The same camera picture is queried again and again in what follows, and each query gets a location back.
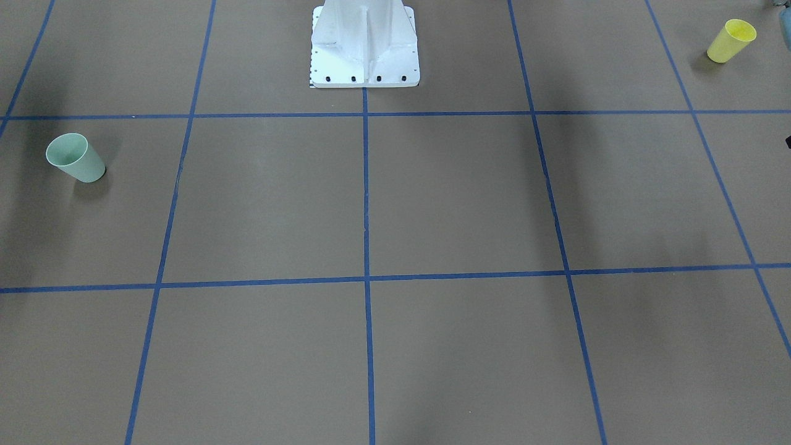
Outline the yellow plastic cup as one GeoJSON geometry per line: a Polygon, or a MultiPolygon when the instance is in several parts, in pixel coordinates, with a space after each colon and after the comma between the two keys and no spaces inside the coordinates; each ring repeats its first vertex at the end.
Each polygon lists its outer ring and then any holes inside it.
{"type": "Polygon", "coordinates": [[[757,31],[751,23],[737,18],[727,20],[707,48],[706,55],[715,63],[729,62],[756,38],[757,31]]]}

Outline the green plastic cup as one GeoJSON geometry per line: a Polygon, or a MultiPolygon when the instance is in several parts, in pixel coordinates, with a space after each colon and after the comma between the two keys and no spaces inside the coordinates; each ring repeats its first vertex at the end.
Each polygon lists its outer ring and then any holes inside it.
{"type": "Polygon", "coordinates": [[[106,164],[84,135],[67,133],[54,138],[45,150],[52,166],[82,183],[93,183],[104,177],[106,164]]]}

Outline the brown table mat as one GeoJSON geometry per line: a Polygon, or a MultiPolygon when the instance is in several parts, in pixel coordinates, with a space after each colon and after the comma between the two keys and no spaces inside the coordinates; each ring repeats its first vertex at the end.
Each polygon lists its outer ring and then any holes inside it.
{"type": "Polygon", "coordinates": [[[3,444],[789,443],[780,8],[408,5],[324,90],[318,1],[2,2],[3,444]]]}

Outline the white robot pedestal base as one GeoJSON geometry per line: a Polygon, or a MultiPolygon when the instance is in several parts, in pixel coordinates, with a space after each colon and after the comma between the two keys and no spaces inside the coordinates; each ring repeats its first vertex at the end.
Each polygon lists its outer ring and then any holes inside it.
{"type": "Polygon", "coordinates": [[[311,87],[419,85],[413,8],[401,1],[326,1],[313,9],[311,19],[311,87]]]}

